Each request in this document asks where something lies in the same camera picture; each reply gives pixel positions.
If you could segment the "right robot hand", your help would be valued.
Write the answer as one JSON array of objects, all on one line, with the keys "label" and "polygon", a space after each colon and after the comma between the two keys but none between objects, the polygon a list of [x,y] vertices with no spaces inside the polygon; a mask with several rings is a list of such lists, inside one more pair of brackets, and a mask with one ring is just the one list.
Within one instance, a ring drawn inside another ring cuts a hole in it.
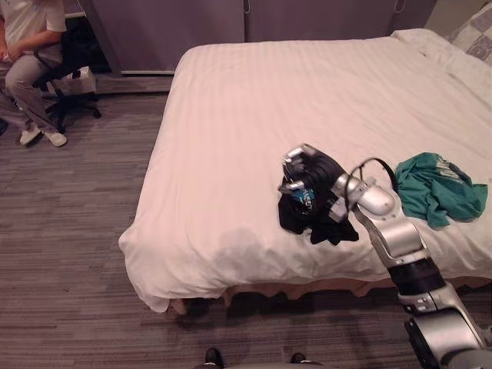
[{"label": "right robot hand", "polygon": [[334,203],[339,197],[332,191],[346,171],[330,156],[308,144],[300,144],[282,158],[284,179],[278,190],[278,204],[300,204],[298,195],[312,191],[312,206]]}]

